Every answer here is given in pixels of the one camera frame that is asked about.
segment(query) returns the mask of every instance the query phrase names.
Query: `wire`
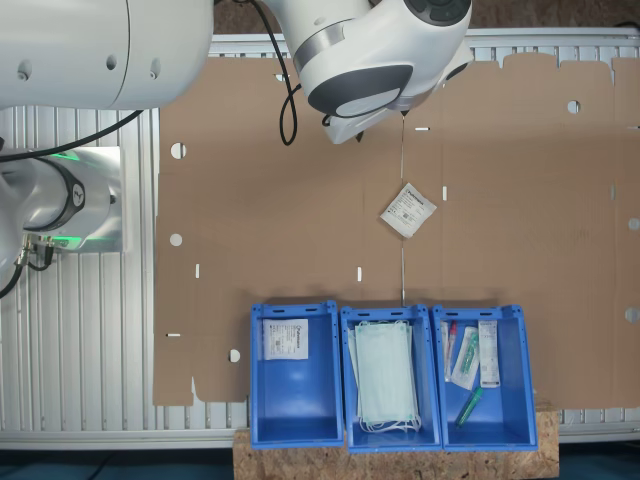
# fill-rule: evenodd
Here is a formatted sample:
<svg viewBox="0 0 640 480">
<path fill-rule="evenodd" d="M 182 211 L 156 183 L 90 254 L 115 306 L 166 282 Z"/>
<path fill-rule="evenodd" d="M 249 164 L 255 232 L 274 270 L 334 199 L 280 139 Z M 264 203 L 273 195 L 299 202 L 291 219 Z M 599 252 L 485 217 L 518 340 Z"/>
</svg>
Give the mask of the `wire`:
<svg viewBox="0 0 640 480">
<path fill-rule="evenodd" d="M 39 267 L 37 265 L 34 265 L 33 263 L 29 262 L 29 268 L 31 270 L 35 270 L 36 272 L 44 272 L 47 268 L 49 268 L 51 265 L 43 265 L 42 267 Z"/>
<path fill-rule="evenodd" d="M 15 162 L 17 160 L 26 160 L 28 158 L 33 157 L 46 157 L 48 155 L 56 155 L 58 153 L 66 152 L 67 150 L 72 150 L 77 147 L 81 147 L 86 145 L 87 143 L 95 142 L 96 140 L 109 135 L 110 133 L 115 132 L 116 130 L 124 127 L 127 123 L 135 120 L 143 110 L 136 110 L 128 117 L 123 118 L 117 123 L 114 123 L 108 128 L 104 130 L 100 130 L 99 132 L 94 133 L 93 135 L 89 135 L 88 137 L 81 138 L 80 140 L 76 140 L 75 142 L 67 143 L 66 145 L 60 145 L 59 147 L 48 148 L 46 150 L 38 150 L 37 152 L 24 152 L 24 153 L 16 153 L 14 155 L 0 155 L 0 163 L 6 162 Z"/>
<path fill-rule="evenodd" d="M 47 268 L 51 266 L 53 262 L 53 245 L 47 245 L 44 247 L 44 264 L 39 267 L 31 262 L 29 262 L 29 268 L 31 270 L 35 270 L 36 272 L 44 272 Z"/>
<path fill-rule="evenodd" d="M 287 147 L 293 143 L 296 139 L 296 135 L 298 134 L 298 113 L 296 112 L 296 104 L 293 100 L 293 96 L 295 93 L 302 88 L 300 84 L 295 89 L 291 89 L 291 82 L 289 81 L 289 73 L 287 72 L 287 66 L 284 63 L 284 58 L 282 58 L 282 52 L 280 51 L 280 47 L 278 47 L 278 42 L 276 41 L 276 37 L 273 34 L 273 30 L 271 29 L 271 25 L 269 24 L 269 20 L 267 16 L 264 14 L 264 10 L 262 7 L 258 5 L 256 0 L 233 0 L 234 3 L 238 3 L 242 5 L 243 3 L 250 3 L 253 5 L 253 8 L 256 9 L 258 15 L 262 19 L 262 23 L 264 23 L 265 28 L 267 29 L 267 33 L 269 34 L 269 38 L 271 39 L 271 43 L 273 44 L 273 48 L 276 51 L 276 55 L 278 57 L 278 61 L 280 62 L 280 68 L 282 69 L 282 76 L 284 77 L 284 82 L 287 85 L 287 99 L 282 106 L 282 111 L 280 112 L 280 138 L 282 139 L 282 143 L 284 143 Z M 291 137 L 287 140 L 284 135 L 284 112 L 287 109 L 287 104 L 291 103 L 291 116 L 293 118 L 293 132 L 291 133 Z"/>
<path fill-rule="evenodd" d="M 7 283 L 6 287 L 0 290 L 0 300 L 6 297 L 9 294 L 9 292 L 13 290 L 13 288 L 18 284 L 18 280 L 20 280 L 20 275 L 22 275 L 23 269 L 24 267 L 22 265 L 16 265 L 16 269 L 13 272 L 13 276 L 11 277 L 11 280 L 9 280 L 9 283 Z"/>
</svg>

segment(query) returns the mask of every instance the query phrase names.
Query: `cardboard sheet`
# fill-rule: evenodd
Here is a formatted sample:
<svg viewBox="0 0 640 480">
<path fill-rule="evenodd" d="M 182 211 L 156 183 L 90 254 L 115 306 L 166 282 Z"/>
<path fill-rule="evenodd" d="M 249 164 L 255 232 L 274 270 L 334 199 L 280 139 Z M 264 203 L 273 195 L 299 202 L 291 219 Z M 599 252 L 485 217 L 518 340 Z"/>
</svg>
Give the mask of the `cardboard sheet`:
<svg viewBox="0 0 640 480">
<path fill-rule="evenodd" d="M 640 63 L 614 67 L 477 63 L 406 117 L 401 165 L 400 115 L 334 146 L 298 94 L 287 148 L 277 62 L 209 60 L 161 112 L 154 403 L 191 405 L 192 378 L 246 398 L 252 303 L 398 305 L 404 246 L 407 304 L 523 306 L 559 408 L 640 405 Z M 438 209 L 403 241 L 379 215 L 406 182 Z"/>
</svg>

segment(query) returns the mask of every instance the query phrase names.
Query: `surgical mask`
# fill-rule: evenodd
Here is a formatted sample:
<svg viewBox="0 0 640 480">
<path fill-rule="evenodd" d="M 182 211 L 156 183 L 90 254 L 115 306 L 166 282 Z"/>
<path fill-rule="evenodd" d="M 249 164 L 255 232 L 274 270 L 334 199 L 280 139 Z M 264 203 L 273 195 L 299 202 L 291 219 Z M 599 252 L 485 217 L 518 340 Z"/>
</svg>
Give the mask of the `surgical mask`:
<svg viewBox="0 0 640 480">
<path fill-rule="evenodd" d="M 421 425 L 411 363 L 411 327 L 407 322 L 355 327 L 353 362 L 363 430 L 418 430 Z"/>
</svg>

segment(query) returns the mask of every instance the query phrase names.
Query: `blue storage crate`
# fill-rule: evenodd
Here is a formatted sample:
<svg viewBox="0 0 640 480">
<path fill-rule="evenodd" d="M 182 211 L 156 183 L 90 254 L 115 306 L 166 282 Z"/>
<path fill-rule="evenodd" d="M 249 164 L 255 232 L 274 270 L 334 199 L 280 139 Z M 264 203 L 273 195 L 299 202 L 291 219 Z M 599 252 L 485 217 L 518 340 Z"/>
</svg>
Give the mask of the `blue storage crate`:
<svg viewBox="0 0 640 480">
<path fill-rule="evenodd" d="M 444 449 L 462 452 L 537 450 L 536 412 L 522 308 L 517 305 L 481 309 L 436 306 L 431 311 L 431 317 L 437 350 L 436 368 Z M 471 392 L 444 381 L 441 320 L 449 323 L 455 320 L 458 326 L 451 359 L 454 366 L 465 328 L 477 327 L 478 320 L 498 321 L 500 387 L 483 389 L 481 400 L 461 428 L 456 428 L 455 422 Z M 480 369 L 473 388 L 479 385 Z"/>
<path fill-rule="evenodd" d="M 412 327 L 412 362 L 415 377 L 418 410 L 422 427 L 415 432 L 400 430 L 369 433 L 360 428 L 357 417 L 358 387 L 349 354 L 348 330 L 360 322 L 406 320 Z M 344 371 L 347 445 L 349 453 L 412 452 L 441 450 L 438 396 L 429 312 L 424 305 L 388 309 L 343 308 L 340 312 L 342 327 L 342 366 Z"/>
<path fill-rule="evenodd" d="M 306 318 L 307 360 L 264 360 L 263 320 Z M 251 309 L 251 446 L 342 447 L 342 382 L 335 302 Z"/>
</svg>

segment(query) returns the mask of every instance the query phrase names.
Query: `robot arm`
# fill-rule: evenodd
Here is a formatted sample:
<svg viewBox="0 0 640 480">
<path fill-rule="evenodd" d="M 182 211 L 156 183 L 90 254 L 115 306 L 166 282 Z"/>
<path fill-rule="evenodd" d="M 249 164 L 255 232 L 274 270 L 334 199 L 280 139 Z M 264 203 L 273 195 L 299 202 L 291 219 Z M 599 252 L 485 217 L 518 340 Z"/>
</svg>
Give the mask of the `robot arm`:
<svg viewBox="0 0 640 480">
<path fill-rule="evenodd" d="M 330 117 L 334 143 L 410 110 L 472 61 L 464 43 L 471 0 L 264 2 L 309 103 Z M 204 65 L 212 9 L 213 0 L 4 0 L 0 109 L 165 105 Z M 70 178 L 82 190 L 75 206 Z M 78 162 L 0 163 L 0 273 L 18 255 L 23 230 L 84 238 L 109 204 L 106 181 Z"/>
<path fill-rule="evenodd" d="M 266 0 L 308 101 L 342 143 L 420 104 L 473 60 L 471 0 Z"/>
</svg>

